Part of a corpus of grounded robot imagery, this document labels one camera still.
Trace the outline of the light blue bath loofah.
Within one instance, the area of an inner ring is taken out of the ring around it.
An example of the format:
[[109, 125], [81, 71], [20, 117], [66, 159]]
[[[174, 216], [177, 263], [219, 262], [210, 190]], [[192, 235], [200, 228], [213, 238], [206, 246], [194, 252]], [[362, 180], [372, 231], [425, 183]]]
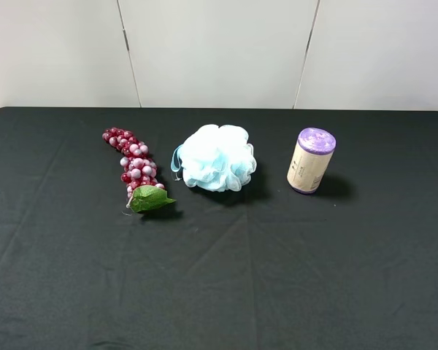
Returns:
[[239, 192], [257, 168], [248, 139], [239, 126], [203, 125], [173, 152], [171, 170], [187, 187]]

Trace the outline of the red artificial grape bunch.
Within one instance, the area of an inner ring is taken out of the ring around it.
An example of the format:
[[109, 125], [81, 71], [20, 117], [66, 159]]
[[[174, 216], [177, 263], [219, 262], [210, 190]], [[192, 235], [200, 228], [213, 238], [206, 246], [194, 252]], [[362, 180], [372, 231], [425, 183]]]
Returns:
[[122, 155], [121, 182], [126, 187], [126, 208], [135, 213], [155, 211], [173, 204], [163, 183], [157, 180], [158, 166], [150, 149], [129, 130], [111, 127], [104, 130], [103, 140]]

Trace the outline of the black tablecloth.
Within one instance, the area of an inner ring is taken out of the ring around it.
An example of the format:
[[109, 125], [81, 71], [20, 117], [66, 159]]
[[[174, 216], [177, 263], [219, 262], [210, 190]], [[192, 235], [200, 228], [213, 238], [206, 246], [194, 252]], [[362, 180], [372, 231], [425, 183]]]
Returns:
[[[249, 134], [239, 192], [171, 170], [209, 124]], [[111, 127], [173, 204], [126, 208]], [[310, 194], [305, 128], [337, 142]], [[438, 349], [438, 112], [1, 108], [0, 349]]]

